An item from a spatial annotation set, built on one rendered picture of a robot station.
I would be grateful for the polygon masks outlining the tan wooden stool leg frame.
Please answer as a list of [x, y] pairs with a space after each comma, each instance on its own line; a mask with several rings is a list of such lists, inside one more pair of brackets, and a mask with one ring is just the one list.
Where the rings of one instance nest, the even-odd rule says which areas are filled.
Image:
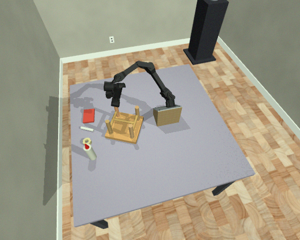
[[106, 123], [106, 126], [107, 126], [109, 134], [113, 133], [111, 127], [112, 127], [112, 124], [113, 124], [114, 121], [129, 123], [128, 127], [129, 127], [130, 138], [133, 139], [134, 138], [134, 128], [135, 128], [136, 122], [140, 120], [139, 106], [135, 106], [135, 114], [136, 114], [136, 116], [135, 116], [134, 121], [128, 121], [128, 120], [124, 120], [124, 119], [115, 118], [116, 116], [119, 117], [120, 114], [119, 114], [118, 107], [114, 107], [114, 109], [115, 109], [115, 113], [114, 113], [114, 115], [112, 117], [111, 122], [108, 119], [105, 120], [105, 123]]

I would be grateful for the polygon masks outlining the red flat rectangular block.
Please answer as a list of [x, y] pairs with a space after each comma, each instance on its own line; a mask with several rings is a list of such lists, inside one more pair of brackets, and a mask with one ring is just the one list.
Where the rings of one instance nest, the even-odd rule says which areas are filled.
[[94, 123], [95, 109], [84, 109], [83, 123]]

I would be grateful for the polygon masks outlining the tan wooden stool seat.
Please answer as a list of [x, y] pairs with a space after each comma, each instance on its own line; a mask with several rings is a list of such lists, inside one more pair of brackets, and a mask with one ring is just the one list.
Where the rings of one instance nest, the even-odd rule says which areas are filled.
[[[123, 113], [119, 112], [120, 116], [115, 117], [117, 119], [122, 119], [122, 120], [129, 120], [129, 121], [134, 121], [135, 116], [134, 114], [128, 114], [128, 113]], [[134, 128], [134, 138], [130, 138], [130, 133], [129, 133], [129, 127], [128, 125], [130, 123], [125, 123], [125, 122], [120, 122], [120, 121], [114, 121], [112, 124], [112, 134], [109, 134], [108, 130], [105, 134], [105, 138], [109, 138], [112, 140], [117, 140], [117, 141], [122, 141], [122, 142], [127, 142], [127, 143], [132, 143], [136, 144], [139, 132], [142, 126], [144, 117], [140, 116], [140, 120], [137, 120], [135, 128]]]

